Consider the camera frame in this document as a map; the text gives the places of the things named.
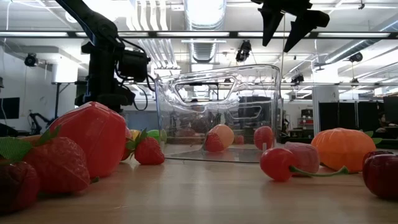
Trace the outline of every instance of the ceiling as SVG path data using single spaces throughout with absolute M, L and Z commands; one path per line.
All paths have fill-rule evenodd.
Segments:
M 104 0 L 94 0 L 95 2 L 103 2 Z M 169 30 L 185 30 L 185 20 L 182 0 L 167 1 L 167 26 Z M 364 0 L 366 7 L 362 10 L 359 7 L 360 0 L 312 0 L 313 8 L 323 10 L 330 14 L 330 23 L 326 28 L 318 28 L 317 31 L 336 31 L 336 32 L 365 32 L 370 31 L 373 27 L 384 22 L 388 18 L 396 16 L 398 20 L 398 1 L 397 0 Z M 45 4 L 51 9 L 39 8 Z M 106 5 L 109 12 L 114 12 L 119 16 L 115 20 L 119 31 L 129 30 L 126 25 L 126 15 L 132 13 L 129 11 L 129 3 L 127 0 L 111 1 Z M 55 1 L 39 0 L 0 0 L 0 30 L 6 30 L 7 26 L 7 7 L 8 11 L 8 29 L 9 30 L 81 30 L 77 23 L 67 22 L 65 11 Z M 336 10 L 325 10 L 331 7 Z M 248 0 L 227 0 L 227 8 L 224 20 L 224 30 L 262 30 L 262 17 L 257 11 L 258 5 Z M 149 2 L 147 7 L 147 21 L 149 22 Z M 278 31 L 290 30 L 290 21 L 294 21 L 295 17 L 289 14 L 282 20 Z M 81 63 L 87 64 L 89 56 L 81 54 L 80 47 L 86 42 L 84 39 L 17 39 L 8 38 L 7 43 L 19 46 L 56 46 L 77 58 Z M 282 74 L 287 81 L 294 74 L 289 73 L 291 69 L 302 63 L 302 60 L 308 59 L 314 55 L 329 54 L 340 47 L 344 46 L 351 40 L 301 40 L 288 54 L 282 55 L 283 43 L 282 39 L 272 39 L 267 47 L 262 46 L 261 39 L 250 40 L 252 44 L 251 55 L 245 64 L 268 63 L 276 65 L 282 69 Z M 237 65 L 235 61 L 237 48 L 242 40 L 228 39 L 226 43 L 218 44 L 217 54 L 214 61 L 214 68 L 228 67 Z M 351 62 L 338 62 L 334 69 L 338 70 L 340 81 L 348 82 L 353 75 L 357 76 L 363 73 L 377 70 L 381 67 L 398 62 L 398 51 L 391 50 L 398 46 L 398 40 L 382 40 L 367 49 L 361 51 L 364 59 L 358 65 L 354 63 L 354 69 Z M 178 65 L 182 72 L 188 72 L 190 69 L 190 57 L 188 53 L 188 45 L 181 43 L 181 39 L 172 39 L 172 47 L 177 59 Z M 391 51 L 381 57 L 377 57 L 384 52 Z M 300 67 L 300 72 L 304 74 L 307 80 L 310 80 L 314 71 L 310 62 L 304 63 Z M 378 82 L 380 80 L 398 77 L 398 68 L 390 70 L 387 73 L 380 73 L 369 77 L 367 82 Z

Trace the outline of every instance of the cherry stem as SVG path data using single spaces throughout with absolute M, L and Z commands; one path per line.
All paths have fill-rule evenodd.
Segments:
M 331 176 L 334 176 L 334 175 L 344 175 L 344 174 L 348 174 L 349 173 L 347 167 L 345 167 L 345 166 L 343 166 L 339 171 L 333 172 L 333 173 L 329 173 L 329 174 L 312 174 L 312 173 L 300 170 L 300 169 L 298 169 L 298 168 L 296 168 L 294 166 L 289 166 L 289 170 L 291 172 L 307 175 L 307 176 L 310 176 L 310 177 L 331 177 Z

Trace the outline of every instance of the plastic bin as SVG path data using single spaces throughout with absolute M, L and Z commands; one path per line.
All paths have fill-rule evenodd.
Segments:
M 169 159 L 259 162 L 254 132 L 277 132 L 280 72 L 272 65 L 247 65 L 193 72 L 155 80 L 162 150 Z M 218 124 L 233 130 L 235 142 L 222 152 L 203 150 Z M 237 138 L 243 136 L 244 144 Z

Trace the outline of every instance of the clear plastic container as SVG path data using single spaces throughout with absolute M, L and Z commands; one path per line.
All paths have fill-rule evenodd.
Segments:
M 169 159 L 259 162 L 254 145 L 261 126 L 277 133 L 280 72 L 272 65 L 247 65 L 193 72 L 155 80 L 162 150 Z M 203 150 L 205 136 L 218 124 L 234 133 L 222 152 Z

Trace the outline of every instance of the wall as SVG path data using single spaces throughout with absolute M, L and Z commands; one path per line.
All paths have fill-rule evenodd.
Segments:
M 26 67 L 21 59 L 5 54 L 3 47 L 0 46 L 0 76 L 3 77 L 5 87 L 0 92 L 0 98 L 20 98 L 20 118 L 7 120 L 8 126 L 17 130 L 30 131 L 29 110 L 40 113 L 46 118 L 54 117 L 57 87 L 51 84 L 51 72 L 47 71 L 46 75 L 43 68 Z M 59 115 L 74 108 L 75 95 L 75 86 L 69 86 L 60 94 Z M 40 118 L 37 120 L 44 128 L 45 123 Z
M 298 127 L 298 119 L 301 118 L 301 110 L 305 109 L 313 109 L 312 102 L 288 101 L 284 103 L 284 110 L 286 114 L 290 115 L 290 129 Z

